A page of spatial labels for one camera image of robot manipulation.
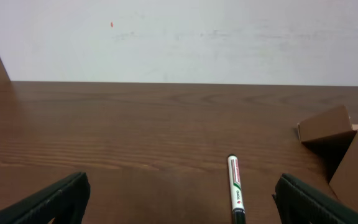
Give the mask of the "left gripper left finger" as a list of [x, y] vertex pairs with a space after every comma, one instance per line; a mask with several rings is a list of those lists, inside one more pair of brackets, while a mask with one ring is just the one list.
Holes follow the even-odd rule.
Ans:
[[90, 198], [84, 172], [76, 172], [0, 210], [0, 224], [81, 224]]

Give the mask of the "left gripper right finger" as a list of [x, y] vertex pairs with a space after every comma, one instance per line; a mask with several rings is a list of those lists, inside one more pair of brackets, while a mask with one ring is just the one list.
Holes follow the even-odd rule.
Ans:
[[282, 224], [358, 224], [358, 213], [290, 174], [273, 194]]

